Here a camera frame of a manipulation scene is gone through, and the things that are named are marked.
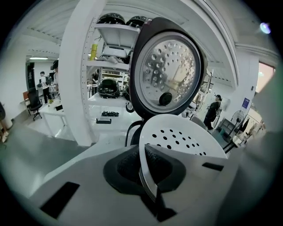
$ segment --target black cable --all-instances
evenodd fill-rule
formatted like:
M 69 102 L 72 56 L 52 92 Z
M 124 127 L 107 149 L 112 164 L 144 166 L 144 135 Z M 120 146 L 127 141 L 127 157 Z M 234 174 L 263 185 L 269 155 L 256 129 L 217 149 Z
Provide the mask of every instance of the black cable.
M 128 136 L 129 136 L 129 132 L 130 130 L 137 126 L 137 125 L 141 125 L 143 123 L 143 121 L 136 121 L 136 122 L 133 122 L 130 127 L 128 128 L 128 131 L 127 131 L 127 135 L 126 135 L 126 140 L 125 140 L 125 147 L 127 146 L 127 143 L 128 143 Z

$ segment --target backpack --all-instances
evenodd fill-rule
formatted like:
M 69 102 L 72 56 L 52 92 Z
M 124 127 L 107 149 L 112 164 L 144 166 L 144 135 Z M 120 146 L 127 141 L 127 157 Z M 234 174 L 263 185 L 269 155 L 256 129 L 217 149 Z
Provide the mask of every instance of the backpack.
M 51 86 L 51 77 L 46 77 L 45 76 L 45 78 L 46 78 L 46 85 L 48 85 L 48 86 Z
M 219 117 L 220 113 L 222 111 L 222 108 L 219 106 L 218 110 L 216 111 L 216 116 Z

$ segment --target caster wheel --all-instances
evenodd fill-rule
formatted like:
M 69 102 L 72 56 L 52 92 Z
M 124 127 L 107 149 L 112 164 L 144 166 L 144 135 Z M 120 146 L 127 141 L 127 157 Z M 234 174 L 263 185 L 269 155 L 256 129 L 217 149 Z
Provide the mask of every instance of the caster wheel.
M 131 102 L 127 102 L 127 103 L 126 103 L 126 110 L 127 110 L 127 112 L 129 112 L 129 113 L 133 113 L 133 112 L 134 112 L 134 108 L 133 108 L 133 105 L 132 105 Z

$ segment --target blue sign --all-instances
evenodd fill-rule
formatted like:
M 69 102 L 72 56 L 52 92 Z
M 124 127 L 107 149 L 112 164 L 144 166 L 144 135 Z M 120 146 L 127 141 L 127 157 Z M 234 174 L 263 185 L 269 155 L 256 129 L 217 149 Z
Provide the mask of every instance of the blue sign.
M 244 108 L 248 108 L 248 105 L 249 105 L 249 99 L 247 99 L 247 98 L 245 98 L 244 99 L 244 102 L 243 102 L 243 104 L 242 104 L 242 107 L 244 107 Z

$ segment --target ceiling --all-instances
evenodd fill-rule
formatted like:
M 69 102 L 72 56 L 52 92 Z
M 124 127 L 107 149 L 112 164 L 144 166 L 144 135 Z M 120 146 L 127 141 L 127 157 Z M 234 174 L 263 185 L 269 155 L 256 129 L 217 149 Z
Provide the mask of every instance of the ceiling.
M 27 55 L 52 59 L 59 57 L 65 27 L 79 0 L 43 0 L 28 14 L 22 29 Z M 221 14 L 231 30 L 235 43 L 253 44 L 272 49 L 267 35 L 258 31 L 257 18 L 237 0 L 206 0 Z M 208 69 L 214 71 L 214 81 L 232 86 L 233 73 L 225 51 L 212 29 L 182 1 L 172 0 L 109 0 L 104 13 L 120 13 L 125 20 L 135 15 L 150 18 L 166 17 L 182 26 L 204 50 Z

